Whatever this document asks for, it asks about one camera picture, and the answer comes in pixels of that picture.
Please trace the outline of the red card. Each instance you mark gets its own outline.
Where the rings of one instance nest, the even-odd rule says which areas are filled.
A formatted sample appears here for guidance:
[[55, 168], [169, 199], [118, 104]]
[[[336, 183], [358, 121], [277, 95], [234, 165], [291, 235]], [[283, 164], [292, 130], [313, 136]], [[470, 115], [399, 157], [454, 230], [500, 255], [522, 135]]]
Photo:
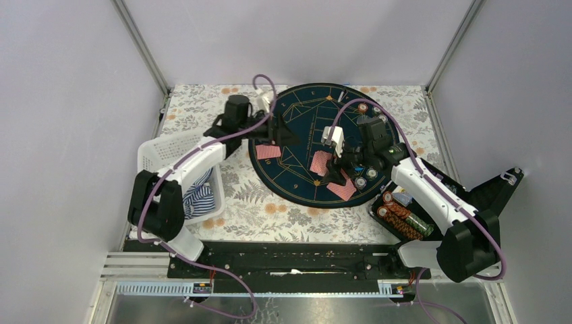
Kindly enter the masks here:
[[330, 182], [327, 184], [326, 188], [329, 189], [332, 193], [336, 194], [340, 199], [348, 201], [357, 192], [357, 189], [343, 169], [341, 170], [341, 175], [346, 180], [345, 185], [342, 186]]
[[259, 144], [255, 146], [257, 160], [273, 159], [282, 155], [281, 147]]

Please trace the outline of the pink sponge block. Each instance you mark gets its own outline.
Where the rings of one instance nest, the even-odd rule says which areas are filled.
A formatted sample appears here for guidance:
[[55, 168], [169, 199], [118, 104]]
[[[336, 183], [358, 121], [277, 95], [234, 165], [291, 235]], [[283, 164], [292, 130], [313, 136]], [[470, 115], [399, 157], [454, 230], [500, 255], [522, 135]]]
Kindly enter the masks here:
[[312, 157], [310, 171], [316, 173], [318, 176], [325, 176], [327, 172], [326, 164], [332, 159], [332, 157], [332, 153], [326, 151], [316, 151]]

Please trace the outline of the white plastic laundry basket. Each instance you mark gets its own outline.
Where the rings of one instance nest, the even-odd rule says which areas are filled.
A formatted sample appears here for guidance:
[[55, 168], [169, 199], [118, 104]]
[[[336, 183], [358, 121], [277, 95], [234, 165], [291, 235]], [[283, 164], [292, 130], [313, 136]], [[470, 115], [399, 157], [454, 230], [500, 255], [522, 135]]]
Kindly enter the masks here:
[[[163, 135], [144, 142], [138, 149], [138, 171], [146, 170], [155, 173], [178, 162], [195, 146], [206, 142], [208, 142], [207, 139], [203, 138], [202, 132], [199, 130], [187, 130], [177, 134]], [[213, 168], [213, 171], [208, 183], [214, 194], [215, 210], [194, 219], [185, 219], [185, 225], [200, 223], [207, 219], [218, 217], [222, 215], [226, 207], [219, 163], [216, 162], [211, 168]]]

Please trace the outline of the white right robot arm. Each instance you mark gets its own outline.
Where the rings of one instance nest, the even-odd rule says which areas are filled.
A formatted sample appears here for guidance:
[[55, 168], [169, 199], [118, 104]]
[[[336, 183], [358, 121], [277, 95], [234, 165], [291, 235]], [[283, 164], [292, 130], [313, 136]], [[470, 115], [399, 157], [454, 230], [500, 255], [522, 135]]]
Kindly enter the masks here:
[[379, 118], [359, 124], [363, 143], [348, 149], [336, 123], [323, 130], [321, 142], [333, 147], [326, 180], [344, 183], [347, 166], [369, 167], [390, 176], [430, 216], [442, 234], [439, 241], [410, 240], [387, 259], [388, 272], [403, 278], [414, 267], [440, 269], [454, 282], [468, 277], [495, 281], [505, 276], [507, 261], [500, 247], [498, 211], [478, 209], [457, 196], [415, 156], [408, 141], [393, 144]]

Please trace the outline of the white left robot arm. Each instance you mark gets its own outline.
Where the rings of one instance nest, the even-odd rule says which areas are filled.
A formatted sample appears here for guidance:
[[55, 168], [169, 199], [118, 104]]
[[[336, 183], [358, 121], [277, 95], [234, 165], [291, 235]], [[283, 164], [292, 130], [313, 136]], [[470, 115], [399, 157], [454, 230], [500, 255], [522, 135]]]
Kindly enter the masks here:
[[127, 221], [184, 258], [183, 268], [202, 277], [209, 268], [204, 245], [184, 225], [183, 196], [200, 177], [232, 155], [243, 139], [265, 144], [294, 144], [297, 138], [275, 116], [276, 95], [258, 95], [255, 105], [240, 94], [228, 97], [224, 111], [182, 157], [158, 171], [139, 171], [134, 180]]

